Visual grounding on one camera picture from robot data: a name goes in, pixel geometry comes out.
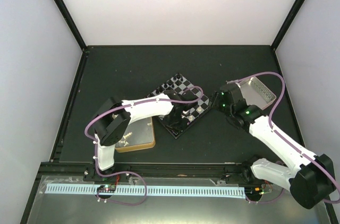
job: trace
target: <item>checkered board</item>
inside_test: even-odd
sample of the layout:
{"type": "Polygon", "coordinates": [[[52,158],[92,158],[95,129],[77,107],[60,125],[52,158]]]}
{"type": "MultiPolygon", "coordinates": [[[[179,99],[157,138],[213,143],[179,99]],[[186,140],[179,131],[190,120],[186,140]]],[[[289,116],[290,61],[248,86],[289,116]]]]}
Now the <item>checkered board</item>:
{"type": "MultiPolygon", "coordinates": [[[[182,95],[187,88],[191,88],[193,86],[194,85],[187,78],[185,78],[182,74],[177,73],[173,77],[171,77],[171,79],[167,80],[166,82],[162,83],[159,87],[157,87],[152,93],[148,95],[148,97],[159,95],[166,89],[173,89],[178,94],[182,95]]],[[[197,97],[199,97],[201,94],[200,91],[196,88],[190,89],[190,91],[194,93],[197,97]]],[[[160,123],[177,139],[199,118],[206,114],[209,109],[210,109],[209,98],[206,95],[203,95],[203,97],[197,102],[197,105],[192,107],[185,114],[183,113],[183,116],[190,119],[186,125],[186,128],[181,132],[174,131],[171,128],[167,127],[165,124],[163,124],[162,123],[162,120],[164,118],[163,115],[157,116],[157,118],[160,121],[160,123]]]]}

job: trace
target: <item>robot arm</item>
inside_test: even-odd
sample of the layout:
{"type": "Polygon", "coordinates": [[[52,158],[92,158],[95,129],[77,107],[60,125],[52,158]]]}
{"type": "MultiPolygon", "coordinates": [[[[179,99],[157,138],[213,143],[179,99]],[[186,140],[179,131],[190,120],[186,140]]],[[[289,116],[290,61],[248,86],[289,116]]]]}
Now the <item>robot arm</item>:
{"type": "Polygon", "coordinates": [[[310,209],[335,190],[332,182],[308,159],[305,154],[322,165],[333,177],[333,163],[326,155],[317,156],[296,143],[275,124],[269,126],[269,117],[254,105],[247,105],[239,86],[224,85],[213,97],[212,107],[225,113],[227,120],[259,139],[283,160],[286,167],[257,158],[250,169],[258,179],[270,181],[289,190],[295,200],[310,209]]]}
{"type": "Polygon", "coordinates": [[[123,137],[126,128],[140,119],[163,115],[165,116],[164,122],[169,128],[181,131],[188,122],[182,112],[191,109],[196,103],[175,104],[170,100],[191,101],[194,99],[196,96],[191,91],[179,95],[174,90],[166,90],[155,97],[139,100],[108,99],[96,112],[94,118],[113,108],[126,107],[103,117],[94,124],[95,138],[98,142],[99,169],[106,170],[114,165],[115,144],[123,137]],[[157,101],[157,99],[168,99],[169,101],[157,101]]]}
{"type": "MultiPolygon", "coordinates": [[[[131,123],[152,116],[165,116],[172,111],[173,104],[166,101],[153,101],[146,102],[143,105],[134,105],[135,102],[156,98],[170,99],[168,95],[162,93],[147,99],[123,100],[121,105],[130,105],[131,107],[126,107],[119,113],[113,113],[111,117],[103,119],[95,125],[95,137],[98,140],[98,166],[100,170],[106,170],[114,165],[116,143],[123,137],[126,128],[131,123]]],[[[114,102],[112,98],[109,99],[104,104],[105,108],[107,110],[111,109],[115,105],[114,102]]]]}

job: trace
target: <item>black frame edge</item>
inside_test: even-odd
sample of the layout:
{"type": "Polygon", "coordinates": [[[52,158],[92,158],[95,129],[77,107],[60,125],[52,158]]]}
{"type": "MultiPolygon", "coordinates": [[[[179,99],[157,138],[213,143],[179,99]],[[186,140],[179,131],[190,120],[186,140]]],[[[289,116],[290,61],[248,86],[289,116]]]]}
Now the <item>black frame edge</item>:
{"type": "Polygon", "coordinates": [[[65,3],[63,0],[54,0],[54,2],[56,3],[56,5],[58,6],[62,16],[64,17],[67,25],[69,26],[72,34],[74,35],[76,41],[78,42],[78,45],[80,47],[81,50],[85,50],[86,49],[86,44],[83,40],[83,38],[80,35],[80,32],[78,30],[78,28],[76,27],[65,3]]]}
{"type": "MultiPolygon", "coordinates": [[[[273,49],[271,51],[273,52],[273,57],[274,57],[274,60],[275,60],[278,72],[279,72],[279,74],[281,76],[283,76],[280,64],[278,62],[278,58],[277,58],[276,52],[273,49]]],[[[305,144],[304,144],[304,141],[303,141],[303,137],[302,137],[302,133],[300,131],[300,127],[299,127],[299,124],[298,124],[298,120],[296,119],[296,115],[295,115],[295,111],[294,111],[294,108],[293,108],[293,105],[292,105],[292,101],[291,101],[291,98],[290,98],[287,90],[285,91],[285,96],[286,96],[286,98],[288,100],[289,108],[290,108],[290,110],[291,110],[291,112],[293,114],[293,121],[295,123],[296,129],[297,129],[297,133],[299,135],[299,138],[301,139],[300,144],[305,147],[305,144]]],[[[332,224],[339,224],[338,219],[337,219],[336,214],[335,214],[335,211],[334,211],[333,205],[332,204],[325,204],[325,206],[326,206],[326,211],[327,211],[329,219],[330,219],[330,223],[332,223],[332,224]]]]}
{"type": "Polygon", "coordinates": [[[42,162],[40,164],[40,168],[38,170],[36,179],[33,183],[31,193],[28,197],[25,210],[21,217],[20,224],[25,224],[28,222],[30,217],[30,213],[36,198],[36,194],[38,192],[39,184],[41,181],[41,177],[43,175],[47,176],[56,176],[56,175],[73,175],[73,176],[83,176],[85,170],[85,165],[83,163],[49,163],[42,162]]]}
{"type": "MultiPolygon", "coordinates": [[[[278,69],[278,73],[283,77],[283,73],[282,73],[282,70],[281,70],[281,67],[280,67],[280,64],[278,62],[278,58],[277,58],[277,55],[276,55],[276,52],[275,50],[271,50],[272,54],[273,54],[273,58],[275,60],[275,63],[276,63],[276,66],[277,66],[277,69],[278,69]]],[[[287,101],[288,101],[288,105],[289,105],[289,109],[291,111],[291,113],[293,114],[293,122],[295,124],[295,127],[296,127],[296,130],[297,130],[297,133],[299,135],[299,138],[300,138],[300,144],[305,147],[305,144],[304,144],[304,141],[303,141],[303,137],[302,137],[302,133],[300,131],[300,127],[299,127],[299,124],[298,124],[298,120],[296,119],[296,114],[295,114],[295,111],[294,111],[294,108],[293,108],[293,105],[292,105],[292,101],[291,101],[291,98],[288,94],[288,91],[286,90],[285,91],[285,97],[287,98],[287,101]]]]}
{"type": "Polygon", "coordinates": [[[325,203],[325,206],[326,206],[326,211],[327,211],[328,216],[329,216],[330,223],[331,224],[339,224],[339,221],[336,218],[336,213],[334,211],[333,205],[325,203]]]}
{"type": "Polygon", "coordinates": [[[61,121],[60,126],[59,126],[57,137],[56,137],[56,140],[55,140],[54,145],[53,145],[52,153],[50,155],[50,161],[51,162],[53,162],[53,161],[59,162],[59,155],[61,154],[61,152],[58,152],[57,149],[62,148],[62,146],[63,146],[63,138],[64,138],[64,135],[66,133],[67,125],[69,123],[69,119],[70,119],[72,108],[73,108],[73,104],[74,104],[75,98],[77,96],[77,91],[78,91],[78,88],[79,88],[81,78],[82,78],[83,73],[84,73],[84,69],[85,69],[85,65],[86,65],[86,61],[87,61],[88,56],[89,56],[89,52],[87,50],[83,51],[81,58],[80,58],[80,61],[79,61],[78,69],[76,71],[74,81],[73,81],[73,84],[72,84],[72,87],[71,87],[70,95],[69,95],[69,98],[68,98],[67,103],[66,103],[66,107],[65,107],[65,111],[64,111],[64,114],[63,114],[63,117],[62,117],[62,121],[61,121]]]}
{"type": "Polygon", "coordinates": [[[282,39],[286,35],[289,27],[291,26],[294,18],[298,14],[298,12],[299,12],[304,1],[305,0],[295,0],[293,6],[292,6],[291,10],[289,11],[285,21],[283,22],[279,32],[277,33],[273,43],[271,44],[271,48],[273,50],[276,50],[277,47],[279,46],[279,44],[281,43],[282,39]]]}

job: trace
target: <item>dark gray tabletop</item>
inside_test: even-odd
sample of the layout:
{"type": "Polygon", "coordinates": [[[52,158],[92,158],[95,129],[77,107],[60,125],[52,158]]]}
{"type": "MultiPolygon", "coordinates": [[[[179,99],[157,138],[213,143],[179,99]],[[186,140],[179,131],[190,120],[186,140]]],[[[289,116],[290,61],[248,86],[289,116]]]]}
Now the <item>dark gray tabletop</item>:
{"type": "MultiPolygon", "coordinates": [[[[226,80],[263,71],[278,71],[269,46],[116,46],[93,47],[81,79],[64,137],[60,161],[92,162],[94,146],[84,136],[93,114],[111,97],[140,99],[173,74],[181,72],[205,94],[211,95],[226,80]]],[[[275,95],[281,82],[274,76],[259,78],[275,95]]],[[[286,98],[274,122],[300,142],[286,98]]],[[[227,123],[221,113],[210,111],[178,140],[154,122],[156,146],[116,153],[116,162],[225,163],[242,162],[254,154],[270,161],[277,156],[259,140],[227,123]]]]}

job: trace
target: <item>purple cable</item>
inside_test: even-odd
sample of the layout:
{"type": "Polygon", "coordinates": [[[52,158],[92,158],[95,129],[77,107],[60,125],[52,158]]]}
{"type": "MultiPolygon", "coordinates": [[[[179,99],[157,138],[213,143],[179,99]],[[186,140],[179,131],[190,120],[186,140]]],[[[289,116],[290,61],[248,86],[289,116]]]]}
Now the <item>purple cable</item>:
{"type": "MultiPolygon", "coordinates": [[[[195,100],[191,100],[191,101],[180,101],[180,100],[172,100],[172,99],[163,99],[163,98],[160,98],[160,99],[146,99],[146,100],[142,100],[142,101],[139,101],[139,102],[135,102],[134,105],[140,105],[140,104],[144,104],[144,103],[149,103],[149,102],[156,102],[156,101],[166,101],[166,102],[172,102],[172,103],[177,103],[177,104],[192,104],[192,103],[195,103],[195,102],[198,102],[202,97],[203,97],[203,90],[201,87],[199,86],[193,86],[193,87],[190,87],[190,88],[187,88],[184,92],[188,91],[188,90],[191,90],[191,89],[198,89],[201,94],[200,96],[195,99],[195,100]]],[[[94,137],[94,136],[91,136],[89,134],[89,129],[90,127],[98,120],[100,120],[101,118],[103,118],[104,116],[108,115],[108,114],[111,114],[111,113],[114,113],[115,111],[118,111],[118,110],[121,110],[121,109],[124,109],[124,108],[127,108],[127,107],[131,107],[131,105],[124,105],[124,106],[119,106],[119,107],[116,107],[116,108],[113,108],[111,110],[108,110],[100,115],[98,115],[96,118],[94,118],[92,121],[90,121],[90,123],[85,127],[85,131],[84,131],[84,134],[85,136],[87,136],[88,138],[92,139],[94,144],[95,144],[95,166],[96,166],[96,172],[97,174],[100,176],[100,177],[111,177],[111,176],[115,176],[115,175],[120,175],[120,174],[131,174],[131,175],[135,175],[137,176],[138,178],[140,178],[144,184],[144,188],[145,188],[145,193],[144,193],[144,196],[142,198],[141,201],[139,201],[138,203],[124,203],[124,202],[120,202],[120,201],[116,201],[116,200],[108,200],[106,199],[107,202],[112,202],[112,203],[116,203],[116,204],[122,204],[122,205],[127,205],[127,206],[137,206],[137,205],[140,205],[141,203],[143,203],[147,197],[147,184],[145,182],[145,180],[139,175],[139,174],[136,174],[134,172],[130,172],[130,171],[122,171],[122,172],[117,172],[117,173],[112,173],[112,174],[109,174],[109,175],[103,175],[100,171],[99,171],[99,168],[98,168],[98,140],[94,137]]],[[[99,200],[102,200],[100,197],[99,197],[99,192],[97,193],[97,198],[99,200]]]]}
{"type": "MultiPolygon", "coordinates": [[[[252,78],[254,76],[259,76],[259,75],[265,75],[265,74],[271,74],[271,75],[275,75],[277,77],[280,78],[281,80],[281,83],[282,83],[282,90],[281,90],[281,93],[280,93],[280,96],[279,98],[276,100],[276,103],[274,104],[273,108],[271,109],[270,113],[269,113],[269,126],[270,128],[273,129],[273,124],[272,124],[272,121],[271,121],[271,118],[273,116],[273,113],[276,109],[276,107],[278,106],[278,104],[281,102],[282,98],[283,98],[283,95],[284,95],[284,92],[285,92],[285,81],[283,79],[283,77],[281,75],[279,75],[278,73],[275,73],[275,72],[261,72],[261,73],[257,73],[257,74],[253,74],[253,75],[250,75],[250,76],[247,76],[245,78],[242,78],[242,79],[239,79],[239,80],[234,80],[234,81],[229,81],[227,82],[227,84],[229,83],[235,83],[235,82],[240,82],[240,81],[243,81],[245,79],[249,79],[249,78],[252,78]]],[[[289,144],[289,146],[291,146],[295,151],[297,151],[299,154],[301,154],[301,150],[299,148],[297,148],[296,146],[294,146],[290,141],[288,141],[283,135],[280,134],[279,131],[277,130],[273,130],[273,132],[275,134],[277,134],[283,141],[285,141],[287,144],[289,144]]],[[[318,164],[315,160],[313,160],[312,158],[310,158],[309,156],[307,156],[306,154],[302,154],[303,157],[305,157],[306,159],[308,159],[311,163],[313,163],[316,167],[318,167],[327,177],[328,179],[335,185],[336,189],[338,190],[338,192],[340,193],[340,184],[333,178],[333,176],[327,172],[327,170],[325,168],[323,168],[320,164],[318,164]]],[[[332,200],[327,200],[327,199],[323,199],[323,201],[325,203],[329,203],[329,204],[339,204],[340,203],[340,198],[336,201],[332,201],[332,200]]]]}

